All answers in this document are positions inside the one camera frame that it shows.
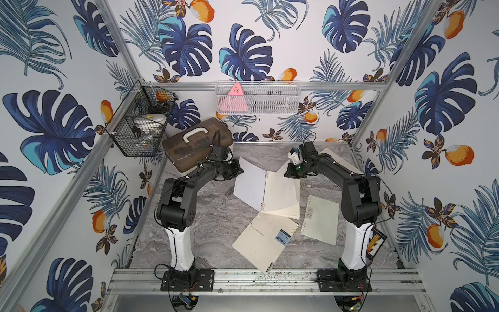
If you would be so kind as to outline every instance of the notebook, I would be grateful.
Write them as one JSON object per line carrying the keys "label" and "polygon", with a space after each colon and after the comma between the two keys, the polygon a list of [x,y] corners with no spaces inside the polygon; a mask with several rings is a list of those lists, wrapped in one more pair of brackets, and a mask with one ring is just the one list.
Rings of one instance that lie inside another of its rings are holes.
{"label": "notebook", "polygon": [[236,177],[234,195],[266,214],[300,219],[300,180],[284,177],[287,162],[276,172],[255,166],[243,157],[244,170]]}
{"label": "notebook", "polygon": [[297,228],[288,218],[259,213],[232,247],[267,275]]}
{"label": "notebook", "polygon": [[336,245],[339,207],[338,203],[309,195],[301,233],[318,241]]}
{"label": "notebook", "polygon": [[342,165],[346,169],[348,169],[348,170],[350,170],[352,172],[358,173],[358,174],[363,174],[362,171],[360,171],[359,169],[355,168],[354,165],[350,164],[348,161],[344,160],[338,154],[334,153],[330,149],[325,148],[325,149],[323,149],[322,151],[319,152],[319,154],[322,154],[322,153],[326,153],[326,154],[331,155],[331,157],[334,159],[334,161],[336,161],[338,164]]}

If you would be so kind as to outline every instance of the notebook label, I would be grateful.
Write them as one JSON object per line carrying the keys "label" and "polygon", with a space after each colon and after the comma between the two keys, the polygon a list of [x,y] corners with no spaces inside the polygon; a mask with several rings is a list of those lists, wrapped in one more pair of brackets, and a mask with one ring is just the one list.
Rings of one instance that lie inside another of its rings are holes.
{"label": "notebook label", "polygon": [[275,239],[280,242],[283,246],[286,246],[289,242],[291,235],[286,233],[284,230],[280,230]]}

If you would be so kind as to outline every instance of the wallpaper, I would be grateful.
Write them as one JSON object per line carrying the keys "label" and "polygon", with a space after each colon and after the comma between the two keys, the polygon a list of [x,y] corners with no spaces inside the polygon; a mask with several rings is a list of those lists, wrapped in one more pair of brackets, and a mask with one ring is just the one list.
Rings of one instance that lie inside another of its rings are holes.
{"label": "wallpaper", "polygon": [[[386,0],[109,0],[144,79],[385,81],[427,1]],[[410,84],[433,59],[412,60]],[[210,92],[179,92],[185,122],[169,134],[216,116]],[[351,140],[376,92],[303,92],[292,116],[217,115],[234,139]]]}
{"label": "wallpaper", "polygon": [[[133,81],[92,0],[0,1],[0,62],[1,286]],[[25,294],[26,311],[81,311],[112,262],[123,265],[162,155],[109,155]]]}
{"label": "wallpaper", "polygon": [[411,56],[434,61],[412,83],[402,73],[355,146],[439,312],[499,311],[498,9],[444,2]]}

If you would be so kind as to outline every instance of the metal plate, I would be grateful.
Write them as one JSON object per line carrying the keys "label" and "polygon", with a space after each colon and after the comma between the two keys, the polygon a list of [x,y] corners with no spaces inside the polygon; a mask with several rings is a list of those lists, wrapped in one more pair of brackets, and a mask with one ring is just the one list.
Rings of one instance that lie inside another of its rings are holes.
{"label": "metal plate", "polygon": [[[213,281],[215,277],[215,271],[208,269],[196,269],[195,281],[197,285],[191,290],[191,292],[211,292],[213,291]],[[170,280],[170,271],[165,271],[163,275],[163,280],[161,281],[162,292],[168,291],[168,286],[170,287],[170,292],[181,292],[186,290],[185,288],[180,288],[178,286],[169,285],[168,280]]]}

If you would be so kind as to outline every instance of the pink triangle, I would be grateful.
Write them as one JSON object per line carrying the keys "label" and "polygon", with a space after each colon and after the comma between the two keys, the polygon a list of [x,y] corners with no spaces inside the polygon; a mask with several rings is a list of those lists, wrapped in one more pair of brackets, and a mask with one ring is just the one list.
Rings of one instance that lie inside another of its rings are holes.
{"label": "pink triangle", "polygon": [[222,99],[220,105],[220,113],[223,112],[245,112],[248,110],[248,104],[246,103],[246,98],[244,96],[235,97],[233,95],[244,95],[243,87],[239,82],[236,82],[229,92],[230,96],[226,96]]}

